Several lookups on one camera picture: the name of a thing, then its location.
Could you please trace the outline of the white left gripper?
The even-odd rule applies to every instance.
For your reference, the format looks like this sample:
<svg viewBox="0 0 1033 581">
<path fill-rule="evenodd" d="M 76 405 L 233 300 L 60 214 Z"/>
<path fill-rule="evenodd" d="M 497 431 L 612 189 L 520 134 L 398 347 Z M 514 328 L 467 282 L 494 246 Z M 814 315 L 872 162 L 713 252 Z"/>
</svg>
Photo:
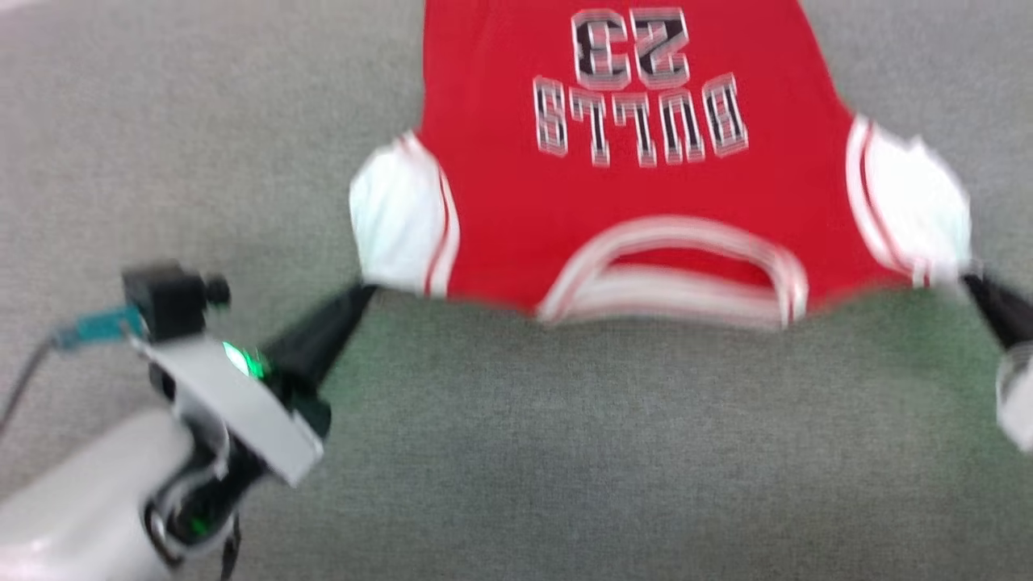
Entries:
<svg viewBox="0 0 1033 581">
<path fill-rule="evenodd" d="M 276 373 L 295 373 L 317 393 L 357 331 L 377 288 L 355 283 L 333 295 L 261 347 Z M 261 357 L 202 334 L 151 345 L 133 342 L 171 380 L 171 411 L 204 466 L 174 472 L 145 513 L 148 529 L 177 558 L 191 558 L 233 531 L 250 489 L 272 477 L 296 487 L 324 458 L 324 439 L 267 386 Z"/>
</svg>

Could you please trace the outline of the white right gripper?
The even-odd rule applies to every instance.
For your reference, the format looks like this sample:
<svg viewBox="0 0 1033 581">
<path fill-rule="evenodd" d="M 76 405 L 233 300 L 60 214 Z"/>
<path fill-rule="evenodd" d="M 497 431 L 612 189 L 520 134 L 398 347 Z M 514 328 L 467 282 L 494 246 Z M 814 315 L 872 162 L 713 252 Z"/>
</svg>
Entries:
<svg viewBox="0 0 1033 581">
<path fill-rule="evenodd" d="M 1033 302 L 987 274 L 962 281 L 997 342 L 1008 349 L 997 367 L 997 425 L 1023 454 L 1033 454 Z"/>
</svg>

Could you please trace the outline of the red white basketball jersey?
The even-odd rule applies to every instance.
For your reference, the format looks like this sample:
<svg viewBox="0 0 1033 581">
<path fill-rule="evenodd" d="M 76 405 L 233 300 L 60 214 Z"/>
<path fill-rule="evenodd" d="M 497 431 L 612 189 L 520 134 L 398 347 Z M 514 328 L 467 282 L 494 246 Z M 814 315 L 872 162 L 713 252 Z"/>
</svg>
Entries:
<svg viewBox="0 0 1033 581">
<path fill-rule="evenodd" d="M 366 282 L 786 328 L 973 265 L 963 185 L 843 102 L 800 0 L 425 0 L 422 40 L 420 124 L 350 187 Z"/>
</svg>

